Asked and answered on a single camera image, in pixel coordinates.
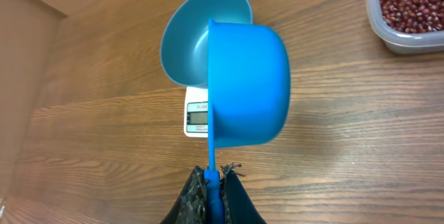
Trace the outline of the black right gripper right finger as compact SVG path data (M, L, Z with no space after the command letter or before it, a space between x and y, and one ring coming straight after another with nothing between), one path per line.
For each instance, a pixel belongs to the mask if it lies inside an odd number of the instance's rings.
M240 167L241 164L233 163L221 167L221 198L225 224L266 224L239 179L243 174L235 171Z

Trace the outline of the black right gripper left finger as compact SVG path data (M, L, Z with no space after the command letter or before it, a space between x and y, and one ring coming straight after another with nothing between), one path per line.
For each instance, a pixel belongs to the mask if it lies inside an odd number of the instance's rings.
M195 166L180 195L161 224L206 224L207 183L204 170Z

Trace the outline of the blue plastic measuring scoop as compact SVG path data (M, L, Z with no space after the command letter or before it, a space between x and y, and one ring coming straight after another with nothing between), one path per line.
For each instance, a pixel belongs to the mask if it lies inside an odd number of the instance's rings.
M265 144L281 131L291 93L289 58L268 26L208 22L208 157L204 172L211 223L224 221L218 148Z

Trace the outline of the red adzuki beans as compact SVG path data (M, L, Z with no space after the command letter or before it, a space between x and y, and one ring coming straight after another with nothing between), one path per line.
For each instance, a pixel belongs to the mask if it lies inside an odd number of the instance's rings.
M379 0L386 25L401 33L443 30L443 0Z

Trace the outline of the white digital kitchen scale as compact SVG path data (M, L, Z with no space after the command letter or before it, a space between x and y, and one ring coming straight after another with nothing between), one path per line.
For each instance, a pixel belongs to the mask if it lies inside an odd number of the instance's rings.
M208 90L187 87L184 104L184 127L187 137L208 137Z

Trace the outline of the teal metal bowl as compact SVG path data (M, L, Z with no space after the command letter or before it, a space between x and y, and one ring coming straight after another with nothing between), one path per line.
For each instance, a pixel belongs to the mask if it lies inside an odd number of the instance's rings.
M171 16L160 43L165 74L184 87L207 86L208 21L252 24L249 0L186 0Z

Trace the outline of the clear plastic food container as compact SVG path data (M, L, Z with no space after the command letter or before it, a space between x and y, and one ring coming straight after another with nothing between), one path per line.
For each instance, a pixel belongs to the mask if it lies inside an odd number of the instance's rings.
M421 54L443 51L443 31L408 34L395 31L382 18L379 0L366 0L370 26L385 45L398 54Z

